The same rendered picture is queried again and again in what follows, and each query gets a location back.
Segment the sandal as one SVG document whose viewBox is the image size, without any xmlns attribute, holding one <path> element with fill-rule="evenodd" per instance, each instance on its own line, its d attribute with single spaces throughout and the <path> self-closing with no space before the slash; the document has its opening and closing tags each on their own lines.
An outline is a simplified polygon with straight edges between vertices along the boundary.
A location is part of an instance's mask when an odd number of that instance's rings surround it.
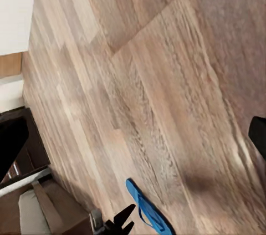
<svg viewBox="0 0 266 235">
<path fill-rule="evenodd" d="M 176 235 L 165 217 L 146 199 L 131 179 L 126 180 L 126 187 L 139 206 L 139 216 L 142 220 L 144 219 L 141 209 L 159 235 Z"/>
</svg>

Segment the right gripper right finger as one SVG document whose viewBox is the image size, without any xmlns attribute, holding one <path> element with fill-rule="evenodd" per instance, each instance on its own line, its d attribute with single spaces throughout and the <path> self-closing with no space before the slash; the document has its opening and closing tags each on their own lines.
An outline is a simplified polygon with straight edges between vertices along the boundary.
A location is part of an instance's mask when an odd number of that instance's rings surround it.
<svg viewBox="0 0 266 235">
<path fill-rule="evenodd" d="M 250 123 L 248 136 L 266 161 L 266 119 L 254 116 Z"/>
</svg>

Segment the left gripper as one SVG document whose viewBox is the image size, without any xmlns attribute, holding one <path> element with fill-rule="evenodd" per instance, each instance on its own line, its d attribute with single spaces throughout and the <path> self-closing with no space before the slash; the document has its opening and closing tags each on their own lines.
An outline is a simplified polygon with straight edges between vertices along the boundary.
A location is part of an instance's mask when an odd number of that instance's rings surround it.
<svg viewBox="0 0 266 235">
<path fill-rule="evenodd" d="M 114 222 L 108 220 L 105 223 L 105 230 L 101 235 L 128 235 L 135 223 L 131 221 L 124 229 L 122 226 L 131 215 L 135 207 L 136 205 L 131 204 L 114 216 Z"/>
</svg>

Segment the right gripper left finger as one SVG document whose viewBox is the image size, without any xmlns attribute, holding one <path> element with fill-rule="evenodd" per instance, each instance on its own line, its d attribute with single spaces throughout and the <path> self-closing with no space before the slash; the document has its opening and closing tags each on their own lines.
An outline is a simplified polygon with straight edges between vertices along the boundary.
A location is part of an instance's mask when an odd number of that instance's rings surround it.
<svg viewBox="0 0 266 235">
<path fill-rule="evenodd" d="M 25 117 L 0 122 L 0 183 L 28 138 Z"/>
</svg>

